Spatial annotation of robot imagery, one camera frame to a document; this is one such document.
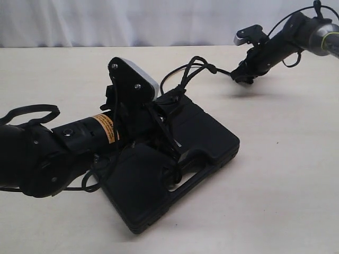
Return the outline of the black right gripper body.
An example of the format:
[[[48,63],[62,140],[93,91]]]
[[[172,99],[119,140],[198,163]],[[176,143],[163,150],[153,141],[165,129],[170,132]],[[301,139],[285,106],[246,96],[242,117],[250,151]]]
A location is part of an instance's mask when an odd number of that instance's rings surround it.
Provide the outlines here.
[[[270,46],[268,43],[260,48],[253,47],[247,51],[246,58],[238,67],[246,67],[253,77],[263,76],[270,70],[269,53]]]

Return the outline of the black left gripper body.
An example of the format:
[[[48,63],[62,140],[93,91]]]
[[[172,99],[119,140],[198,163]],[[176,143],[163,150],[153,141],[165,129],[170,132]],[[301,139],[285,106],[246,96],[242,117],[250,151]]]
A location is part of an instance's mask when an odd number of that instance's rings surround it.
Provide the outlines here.
[[[114,84],[106,87],[105,96],[106,102],[100,109],[110,123],[109,135],[102,151],[118,151],[133,142],[166,149],[161,140],[159,125],[165,125],[167,116],[163,111],[156,111],[156,100],[137,104],[121,102]]]

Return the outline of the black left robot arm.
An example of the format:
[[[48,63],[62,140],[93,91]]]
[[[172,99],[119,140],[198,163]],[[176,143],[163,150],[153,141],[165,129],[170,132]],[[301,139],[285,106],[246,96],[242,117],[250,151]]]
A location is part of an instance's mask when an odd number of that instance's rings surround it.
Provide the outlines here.
[[[1,118],[1,190],[45,198],[70,190],[70,183],[82,177],[81,190],[91,193],[112,176],[125,148],[156,140],[175,161],[170,175],[178,183],[183,152],[173,138],[171,118],[181,110],[184,94],[179,85],[138,102],[110,85],[100,114],[54,129],[46,123],[59,115],[55,105],[9,111]]]

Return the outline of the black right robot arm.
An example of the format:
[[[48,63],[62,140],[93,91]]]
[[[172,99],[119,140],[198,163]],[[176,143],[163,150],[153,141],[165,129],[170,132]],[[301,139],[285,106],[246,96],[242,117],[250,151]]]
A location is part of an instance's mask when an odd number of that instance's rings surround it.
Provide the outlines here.
[[[230,73],[233,81],[238,84],[251,85],[255,78],[263,76],[271,68],[296,53],[296,66],[301,60],[301,53],[308,51],[323,57],[332,55],[338,58],[338,25],[331,19],[323,17],[307,17],[302,12],[292,14],[282,30],[270,38],[263,28],[252,25],[239,30],[234,44],[252,44],[246,58]]]

